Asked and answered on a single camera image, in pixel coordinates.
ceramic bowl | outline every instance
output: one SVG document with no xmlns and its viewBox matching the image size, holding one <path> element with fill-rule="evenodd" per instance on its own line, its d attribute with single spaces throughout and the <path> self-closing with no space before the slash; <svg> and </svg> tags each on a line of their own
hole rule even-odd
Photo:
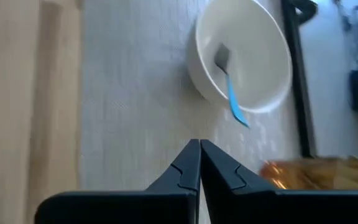
<svg viewBox="0 0 358 224">
<path fill-rule="evenodd" d="M 187 63 L 197 90 L 211 103 L 229 106 L 225 74 L 214 64 L 223 43 L 231 51 L 228 73 L 242 111 L 268 112 L 288 95 L 292 65 L 273 17 L 253 0 L 212 0 L 197 18 Z"/>
</svg>

bowl rim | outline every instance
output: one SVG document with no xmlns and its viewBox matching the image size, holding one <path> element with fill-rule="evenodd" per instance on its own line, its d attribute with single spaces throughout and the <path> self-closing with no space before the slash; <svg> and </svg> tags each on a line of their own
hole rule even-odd
<svg viewBox="0 0 358 224">
<path fill-rule="evenodd" d="M 201 50 L 200 50 L 200 45 L 199 45 L 199 27 L 201 25 L 201 20 L 204 18 L 204 15 L 207 11 L 207 9 L 210 7 L 210 5 L 212 5 L 214 2 L 218 2 L 218 1 L 232 1 L 232 0 L 212 0 L 208 3 L 208 5 L 204 8 L 204 10 L 199 14 L 199 16 L 197 17 L 197 21 L 196 21 L 196 29 L 195 29 L 195 43 L 196 43 L 196 51 L 197 54 L 200 57 L 200 62 L 201 62 L 201 66 L 203 67 L 203 70 L 206 73 L 206 76 L 208 78 L 208 80 L 212 83 L 212 85 L 214 86 L 214 88 L 218 91 L 218 93 L 226 100 L 229 101 L 229 99 L 227 98 L 227 96 L 218 88 L 218 86 L 215 84 L 214 80 L 211 78 L 211 75 L 209 74 L 208 70 L 206 69 L 206 65 L 204 63 L 204 60 L 201 58 Z M 281 40 L 284 43 L 285 46 L 285 51 L 286 51 L 286 56 L 288 58 L 288 79 L 285 83 L 285 91 L 282 91 L 281 93 L 278 94 L 278 96 L 276 97 L 276 100 L 260 106 L 258 108 L 247 108 L 245 106 L 242 106 L 239 104 L 239 107 L 242 111 L 246 111 L 246 112 L 251 112 L 251 113 L 268 113 L 272 110 L 274 110 L 275 108 L 277 108 L 283 101 L 284 99 L 288 96 L 290 90 L 291 90 L 291 85 L 292 85 L 292 76 L 293 76 L 293 68 L 292 68 L 292 58 L 291 58 L 291 53 L 290 50 L 288 48 L 288 43 L 287 40 L 280 28 L 280 26 L 277 24 L 277 21 L 274 19 L 274 17 L 271 15 L 271 13 L 268 12 L 268 10 L 266 8 L 263 7 L 263 5 L 261 5 L 261 3 L 259 3 L 256 0 L 249 0 L 250 2 L 252 2 L 251 4 L 256 4 L 258 5 L 268 16 L 269 18 L 271 18 L 271 20 L 273 20 L 273 23 L 276 27 L 276 30 L 278 30 L 278 32 L 280 33 L 280 37 Z"/>
</svg>

spoon handle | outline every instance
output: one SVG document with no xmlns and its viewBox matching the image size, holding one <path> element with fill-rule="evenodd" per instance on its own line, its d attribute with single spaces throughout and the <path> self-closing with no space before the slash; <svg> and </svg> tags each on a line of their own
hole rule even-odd
<svg viewBox="0 0 358 224">
<path fill-rule="evenodd" d="M 236 99 L 236 94 L 234 93 L 233 85 L 231 83 L 229 75 L 226 75 L 227 91 L 229 92 L 229 103 L 231 112 L 238 122 L 242 123 L 245 127 L 249 128 L 249 123 L 242 114 L 242 111 L 239 107 L 239 104 Z"/>
</svg>

blue spoon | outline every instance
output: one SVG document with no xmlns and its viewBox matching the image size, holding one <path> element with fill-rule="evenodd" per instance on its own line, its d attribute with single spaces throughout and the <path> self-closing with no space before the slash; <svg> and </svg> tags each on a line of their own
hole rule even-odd
<svg viewBox="0 0 358 224">
<path fill-rule="evenodd" d="M 249 123 L 244 117 L 244 115 L 242 114 L 242 111 L 237 102 L 236 94 L 234 93 L 230 76 L 227 73 L 227 65 L 229 62 L 229 57 L 230 57 L 230 50 L 224 44 L 221 44 L 218 48 L 218 51 L 215 54 L 214 61 L 216 66 L 218 66 L 226 74 L 226 83 L 227 83 L 227 91 L 229 95 L 230 108 L 234 118 L 238 120 L 238 122 L 242 123 L 245 127 L 249 128 Z"/>
</svg>

wooden surface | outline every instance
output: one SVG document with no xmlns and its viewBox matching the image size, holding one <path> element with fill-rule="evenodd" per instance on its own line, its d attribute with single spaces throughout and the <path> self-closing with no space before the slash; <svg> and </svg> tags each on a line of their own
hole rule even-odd
<svg viewBox="0 0 358 224">
<path fill-rule="evenodd" d="M 0 224 L 77 188 L 80 10 L 57 3 L 0 1 Z"/>
</svg>

